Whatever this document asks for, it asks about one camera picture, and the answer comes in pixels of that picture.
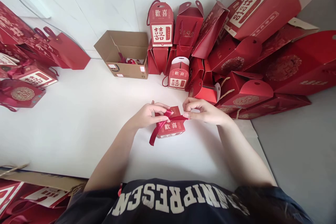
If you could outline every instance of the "hand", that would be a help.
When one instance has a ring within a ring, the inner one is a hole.
[[[145,128],[151,124],[159,123],[161,121],[170,122],[167,116],[163,115],[166,113],[167,109],[170,109],[169,106],[162,103],[145,104],[130,120],[127,124],[135,129]],[[152,112],[159,113],[160,116],[153,117]]]
[[[192,109],[198,109],[200,113],[191,112]],[[230,116],[211,105],[205,100],[188,97],[183,103],[184,117],[201,120],[206,123],[216,125],[226,125],[233,123]]]

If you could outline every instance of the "white floor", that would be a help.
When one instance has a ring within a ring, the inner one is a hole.
[[[114,77],[100,59],[92,59],[85,70],[58,71],[59,82],[47,88],[33,109],[13,113],[0,106],[0,166],[30,163],[27,170],[88,178],[142,105],[154,100],[182,111],[188,96],[163,87],[163,76]],[[236,123],[267,164],[250,121]],[[203,180],[234,190],[216,126],[190,120],[185,128],[182,135],[157,139],[154,147],[149,144],[154,126],[139,130],[125,182],[153,177]]]

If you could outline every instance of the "person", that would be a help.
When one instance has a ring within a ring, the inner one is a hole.
[[[56,224],[312,223],[305,211],[277,187],[235,122],[207,101],[196,98],[184,101],[183,116],[217,125],[224,160],[240,185],[235,192],[209,182],[158,178],[139,179],[121,187],[137,131],[169,121],[164,116],[169,108],[161,103],[146,104],[121,128],[84,191],[74,195]],[[153,117],[153,112],[160,116]]]

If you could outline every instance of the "ribbon bow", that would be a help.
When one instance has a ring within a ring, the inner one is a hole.
[[[10,79],[13,79],[13,75],[22,75],[24,74],[24,67],[27,67],[31,64],[33,64],[34,61],[32,59],[27,59],[24,63],[21,64],[20,67],[14,68],[12,70],[9,70],[7,72],[7,75]]]
[[[13,88],[13,87],[11,87],[11,86],[8,86],[8,87],[1,87],[1,86],[0,86],[0,93],[1,93],[1,94],[4,94],[5,92],[11,90],[12,88]],[[3,106],[3,107],[8,108],[8,109],[9,109],[10,111],[12,111],[12,112],[16,112],[16,109],[15,109],[15,108],[13,108],[13,107],[11,107],[11,106],[9,106],[9,105],[7,105],[7,104],[2,103],[1,96],[0,96],[0,106]]]
[[[183,115],[172,117],[171,114],[172,114],[172,111],[171,110],[167,110],[164,115],[167,116],[170,121],[185,121],[185,120],[189,120],[189,118],[185,118]],[[162,121],[162,122],[158,122],[156,124],[156,128],[154,129],[152,135],[150,136],[150,140],[149,140],[149,144],[150,145],[154,146],[155,138],[156,138],[157,134],[159,133],[160,129],[166,124],[166,122],[167,121]]]

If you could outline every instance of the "black t-shirt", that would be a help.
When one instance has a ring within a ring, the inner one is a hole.
[[[201,181],[135,180],[107,190],[77,193],[55,224],[255,223],[244,205],[246,187],[232,193]],[[279,187],[249,188],[302,223],[305,211]]]

